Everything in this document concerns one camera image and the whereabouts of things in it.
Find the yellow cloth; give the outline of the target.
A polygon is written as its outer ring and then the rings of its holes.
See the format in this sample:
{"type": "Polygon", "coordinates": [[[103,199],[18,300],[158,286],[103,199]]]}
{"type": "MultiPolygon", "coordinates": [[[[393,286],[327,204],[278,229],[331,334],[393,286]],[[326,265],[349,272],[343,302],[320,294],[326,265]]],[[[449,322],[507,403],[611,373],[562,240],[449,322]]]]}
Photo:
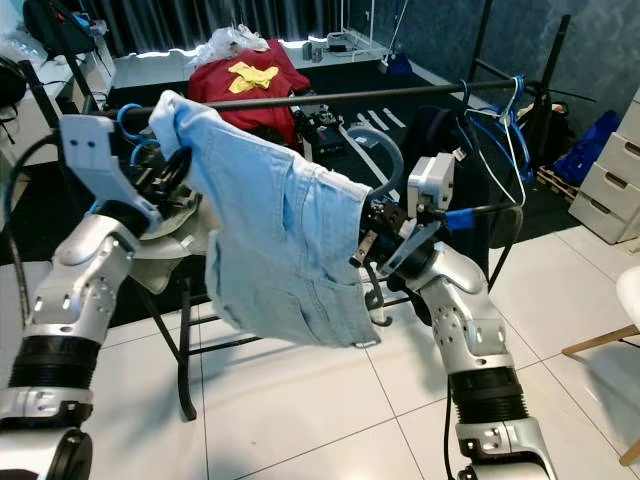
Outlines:
{"type": "Polygon", "coordinates": [[[270,90],[271,82],[279,74],[279,67],[259,69],[238,61],[228,68],[228,72],[236,78],[229,83],[227,90],[230,93],[244,93],[251,90],[270,90]]]}

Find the dark bag with blue trim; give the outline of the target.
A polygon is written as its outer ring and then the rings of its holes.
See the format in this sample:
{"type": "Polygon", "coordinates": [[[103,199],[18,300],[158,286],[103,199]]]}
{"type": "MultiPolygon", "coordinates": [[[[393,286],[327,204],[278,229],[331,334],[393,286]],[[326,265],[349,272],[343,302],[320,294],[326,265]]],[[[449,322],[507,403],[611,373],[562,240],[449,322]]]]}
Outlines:
{"type": "Polygon", "coordinates": [[[92,32],[63,0],[24,0],[22,14],[24,26],[45,47],[47,59],[95,50],[92,32]]]}

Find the white drawer unit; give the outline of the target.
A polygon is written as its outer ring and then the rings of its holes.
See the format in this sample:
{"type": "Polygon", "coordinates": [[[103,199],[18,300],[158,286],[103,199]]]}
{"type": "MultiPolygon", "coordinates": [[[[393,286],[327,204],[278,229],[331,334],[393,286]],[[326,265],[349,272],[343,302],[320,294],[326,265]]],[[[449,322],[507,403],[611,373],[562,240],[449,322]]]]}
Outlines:
{"type": "Polygon", "coordinates": [[[581,184],[570,215],[608,244],[640,237],[640,88],[581,184]]]}

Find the blue fabric bag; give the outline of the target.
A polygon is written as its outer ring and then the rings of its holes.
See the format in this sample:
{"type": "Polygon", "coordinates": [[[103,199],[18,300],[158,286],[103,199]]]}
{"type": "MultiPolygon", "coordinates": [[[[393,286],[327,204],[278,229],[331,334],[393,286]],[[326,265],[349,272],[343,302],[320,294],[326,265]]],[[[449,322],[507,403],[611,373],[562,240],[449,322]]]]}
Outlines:
{"type": "Polygon", "coordinates": [[[550,169],[567,184],[580,187],[588,177],[595,161],[602,155],[611,134],[620,127],[621,115],[614,110],[605,111],[588,131],[576,141],[566,155],[559,157],[550,169]]]}

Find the red cloth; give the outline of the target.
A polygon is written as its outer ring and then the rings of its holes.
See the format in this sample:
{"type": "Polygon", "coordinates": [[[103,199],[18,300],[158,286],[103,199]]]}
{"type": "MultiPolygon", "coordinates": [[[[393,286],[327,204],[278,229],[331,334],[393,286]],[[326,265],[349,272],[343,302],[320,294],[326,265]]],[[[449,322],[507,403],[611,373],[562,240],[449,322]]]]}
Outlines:
{"type": "MultiPolygon", "coordinates": [[[[294,68],[291,58],[282,44],[275,38],[268,41],[270,50],[256,52],[246,50],[234,58],[211,61],[197,68],[189,77],[187,97],[196,102],[224,102],[232,100],[288,99],[293,93],[305,93],[311,90],[311,79],[303,76],[294,68]],[[265,69],[279,67],[279,74],[271,81],[270,90],[251,90],[244,93],[230,93],[227,88],[236,76],[228,68],[243,61],[252,67],[265,69]]],[[[289,145],[296,143],[294,138],[294,118],[288,108],[264,108],[229,111],[221,114],[221,119],[234,127],[247,132],[275,131],[289,145]]]]}

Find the blue denim shorts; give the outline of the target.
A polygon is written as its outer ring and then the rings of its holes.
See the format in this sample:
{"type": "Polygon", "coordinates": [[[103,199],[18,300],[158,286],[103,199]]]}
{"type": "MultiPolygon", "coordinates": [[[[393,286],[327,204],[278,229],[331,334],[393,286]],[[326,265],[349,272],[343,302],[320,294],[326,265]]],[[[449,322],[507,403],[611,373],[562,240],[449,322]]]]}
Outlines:
{"type": "Polygon", "coordinates": [[[177,92],[160,96],[148,127],[165,155],[189,151],[188,186],[218,216],[205,285],[221,319],[300,346],[379,342],[351,262],[369,187],[177,92]]]}

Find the navy polo shirt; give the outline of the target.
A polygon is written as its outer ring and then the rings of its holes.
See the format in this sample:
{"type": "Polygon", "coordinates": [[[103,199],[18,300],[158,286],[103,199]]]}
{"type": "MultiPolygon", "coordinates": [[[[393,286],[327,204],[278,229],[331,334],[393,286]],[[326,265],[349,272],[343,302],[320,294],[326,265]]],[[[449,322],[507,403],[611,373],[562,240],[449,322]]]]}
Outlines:
{"type": "MultiPolygon", "coordinates": [[[[466,157],[454,168],[451,209],[489,205],[495,189],[494,182],[480,163],[479,155],[475,154],[475,147],[458,133],[458,124],[460,118],[456,110],[421,106],[413,115],[399,145],[404,160],[404,175],[408,177],[422,157],[452,154],[460,148],[466,157]]],[[[436,238],[474,260],[485,274],[490,273],[492,225],[488,221],[477,220],[475,227],[470,229],[442,228],[436,232],[436,238]]]]}

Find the black electronic equipment box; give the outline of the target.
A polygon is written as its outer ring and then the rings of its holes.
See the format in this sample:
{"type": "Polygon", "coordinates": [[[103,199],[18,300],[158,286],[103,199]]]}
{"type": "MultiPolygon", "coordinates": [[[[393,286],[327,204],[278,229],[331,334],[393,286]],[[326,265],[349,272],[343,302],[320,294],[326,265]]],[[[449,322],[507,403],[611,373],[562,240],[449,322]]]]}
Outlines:
{"type": "Polygon", "coordinates": [[[303,105],[293,108],[293,114],[298,136],[314,154],[338,154],[346,150],[346,138],[339,131],[340,118],[328,105],[303,105]]]}

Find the black metal clothes rack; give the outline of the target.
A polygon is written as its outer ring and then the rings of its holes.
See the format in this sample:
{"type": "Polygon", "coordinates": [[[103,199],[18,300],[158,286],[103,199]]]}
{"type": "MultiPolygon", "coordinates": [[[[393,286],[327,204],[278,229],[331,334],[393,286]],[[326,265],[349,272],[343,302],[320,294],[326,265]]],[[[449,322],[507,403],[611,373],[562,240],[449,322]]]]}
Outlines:
{"type": "MultiPolygon", "coordinates": [[[[468,68],[468,74],[466,81],[470,83],[471,93],[484,90],[504,90],[504,88],[515,87],[515,82],[512,81],[512,77],[515,74],[508,74],[498,68],[495,68],[489,61],[481,59],[481,51],[483,51],[484,38],[486,31],[488,31],[488,23],[490,17],[492,17],[494,0],[485,0],[483,10],[481,10],[480,26],[477,27],[477,33],[474,41],[474,51],[472,51],[470,58],[470,68],[468,68]]],[[[549,118],[549,92],[550,81],[554,76],[554,69],[556,69],[559,55],[561,55],[562,47],[564,45],[564,38],[567,37],[568,31],[571,26],[571,14],[564,14],[559,18],[559,24],[557,27],[556,37],[552,46],[550,46],[550,52],[547,56],[547,63],[544,65],[543,73],[541,73],[540,79],[535,81],[526,82],[524,92],[530,92],[534,96],[535,104],[541,106],[541,114],[535,116],[535,124],[539,125],[539,128],[544,129],[547,127],[549,118]]],[[[342,102],[351,101],[366,101],[366,100],[383,100],[383,99],[399,99],[399,97],[421,97],[434,95],[434,93],[454,93],[460,92],[461,86],[457,83],[445,83],[445,84],[431,84],[431,86],[411,87],[411,88],[397,88],[397,90],[374,90],[364,92],[348,92],[348,93],[325,93],[325,95],[310,95],[302,97],[288,97],[288,99],[259,99],[259,100],[232,100],[224,102],[207,102],[209,108],[219,110],[220,113],[227,113],[227,111],[236,110],[250,110],[250,109],[264,109],[264,108],[293,108],[293,106],[303,105],[315,105],[315,104],[328,104],[330,106],[342,104],[342,102]]],[[[161,323],[159,312],[155,311],[154,307],[151,307],[150,311],[154,316],[157,328],[160,329],[161,335],[168,343],[170,351],[172,351],[175,361],[177,361],[177,392],[178,392],[178,404],[180,407],[180,417],[184,422],[189,422],[197,419],[197,413],[195,406],[191,399],[191,392],[189,392],[189,385],[187,384],[189,374],[189,358],[198,355],[205,355],[205,353],[218,351],[218,349],[227,349],[230,347],[244,346],[244,344],[251,343],[251,338],[244,338],[241,340],[233,340],[233,342],[227,342],[223,344],[216,344],[216,346],[201,347],[197,349],[191,349],[189,347],[189,333],[193,326],[201,325],[205,323],[205,320],[195,321],[189,316],[189,307],[191,307],[192,298],[189,297],[189,288],[184,285],[180,289],[182,297],[182,310],[180,310],[180,335],[178,342],[174,342],[172,335],[168,333],[168,329],[161,323]]]]}

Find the white plastic hanger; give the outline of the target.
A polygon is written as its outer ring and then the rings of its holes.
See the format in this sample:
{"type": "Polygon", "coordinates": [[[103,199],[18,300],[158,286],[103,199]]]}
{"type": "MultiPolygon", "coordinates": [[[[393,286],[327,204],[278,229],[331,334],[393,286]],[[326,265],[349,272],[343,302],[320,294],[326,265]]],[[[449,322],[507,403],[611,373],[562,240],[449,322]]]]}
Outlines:
{"type": "Polygon", "coordinates": [[[516,95],[513,93],[511,101],[504,108],[493,105],[486,106],[486,108],[470,108],[466,110],[466,115],[477,128],[483,129],[480,125],[480,116],[493,120],[495,127],[500,128],[499,134],[490,134],[490,141],[499,148],[509,165],[507,178],[499,180],[500,191],[512,204],[522,207],[526,204],[527,193],[524,183],[520,179],[520,164],[518,164],[520,155],[518,155],[515,145],[515,134],[511,129],[513,120],[511,110],[509,110],[515,102],[515,97],[516,95]]]}

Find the white shelf unit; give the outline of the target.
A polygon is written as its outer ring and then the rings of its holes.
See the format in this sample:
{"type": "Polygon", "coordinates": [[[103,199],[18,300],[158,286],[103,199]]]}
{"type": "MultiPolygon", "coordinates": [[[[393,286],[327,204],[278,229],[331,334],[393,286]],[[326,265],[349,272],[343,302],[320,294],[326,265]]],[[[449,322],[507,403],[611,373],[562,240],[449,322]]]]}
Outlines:
{"type": "MultiPolygon", "coordinates": [[[[77,55],[76,63],[86,88],[78,83],[67,60],[61,56],[35,68],[36,77],[44,84],[47,100],[56,114],[84,113],[90,109],[90,104],[96,109],[104,109],[113,88],[115,65],[105,38],[96,38],[95,50],[77,55]]],[[[22,99],[1,115],[4,152],[12,157],[22,154],[33,142],[52,132],[44,110],[29,90],[29,83],[20,79],[18,84],[24,88],[22,99]]]]}

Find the black backpack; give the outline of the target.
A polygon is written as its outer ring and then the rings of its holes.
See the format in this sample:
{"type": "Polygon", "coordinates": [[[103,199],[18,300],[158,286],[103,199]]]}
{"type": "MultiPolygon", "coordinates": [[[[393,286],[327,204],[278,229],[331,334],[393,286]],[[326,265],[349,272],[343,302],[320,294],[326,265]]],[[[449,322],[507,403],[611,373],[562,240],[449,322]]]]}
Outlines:
{"type": "Polygon", "coordinates": [[[0,109],[15,108],[27,92],[28,83],[22,64],[0,58],[0,109]]]}

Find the dark pleated curtain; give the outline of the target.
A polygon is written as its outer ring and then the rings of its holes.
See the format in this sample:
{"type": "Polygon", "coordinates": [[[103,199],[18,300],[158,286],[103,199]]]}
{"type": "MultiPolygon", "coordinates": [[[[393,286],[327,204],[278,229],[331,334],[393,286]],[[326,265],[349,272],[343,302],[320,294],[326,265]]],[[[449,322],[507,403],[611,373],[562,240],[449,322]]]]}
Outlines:
{"type": "Polygon", "coordinates": [[[364,0],[73,0],[105,20],[116,55],[193,50],[215,29],[246,26],[264,38],[302,41],[351,26],[364,0]]]}

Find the white plastic bag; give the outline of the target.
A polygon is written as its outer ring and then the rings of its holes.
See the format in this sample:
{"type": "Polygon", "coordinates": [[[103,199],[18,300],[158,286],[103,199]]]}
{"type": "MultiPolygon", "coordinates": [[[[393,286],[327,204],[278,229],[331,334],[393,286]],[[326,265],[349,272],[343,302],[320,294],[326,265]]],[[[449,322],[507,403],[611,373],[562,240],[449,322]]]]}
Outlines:
{"type": "Polygon", "coordinates": [[[195,50],[195,56],[189,61],[192,67],[202,67],[211,63],[234,58],[241,52],[250,50],[266,52],[270,50],[270,44],[264,37],[257,35],[247,26],[223,27],[215,29],[211,33],[209,41],[195,50]]]}

